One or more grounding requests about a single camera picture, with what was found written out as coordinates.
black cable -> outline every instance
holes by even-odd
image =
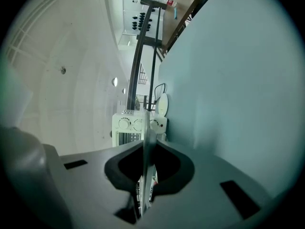
[[[161,96],[156,100],[156,89],[158,86],[162,86],[164,85],[164,90],[163,90],[163,93],[165,93],[165,88],[166,88],[166,84],[165,83],[162,83],[160,85],[157,85],[155,88],[154,88],[154,102],[153,102],[153,105],[152,105],[152,109],[153,109],[153,106],[157,103],[157,101],[161,98]]]

black slot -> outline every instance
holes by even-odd
[[[78,167],[78,166],[83,166],[87,163],[88,163],[87,161],[82,159],[82,160],[78,160],[78,161],[74,161],[74,162],[71,162],[71,163],[64,164],[64,166],[66,167],[67,170],[69,170],[69,169],[73,169],[73,168]]]
[[[243,219],[251,217],[260,210],[258,205],[234,181],[223,182],[220,186]]]

